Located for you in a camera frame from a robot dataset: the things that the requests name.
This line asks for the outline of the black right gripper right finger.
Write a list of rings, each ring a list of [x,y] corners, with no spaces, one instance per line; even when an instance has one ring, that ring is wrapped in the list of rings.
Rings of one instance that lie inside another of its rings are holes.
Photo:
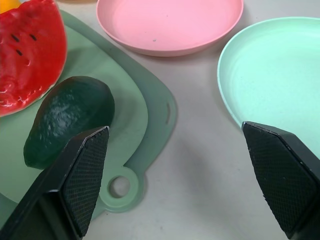
[[[320,160],[293,133],[242,123],[256,180],[289,240],[320,238]]]

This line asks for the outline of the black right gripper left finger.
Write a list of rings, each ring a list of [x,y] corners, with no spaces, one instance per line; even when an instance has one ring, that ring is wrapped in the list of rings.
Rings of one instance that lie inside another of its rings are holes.
[[[43,170],[0,230],[2,240],[81,240],[103,177],[108,126],[71,138]]]

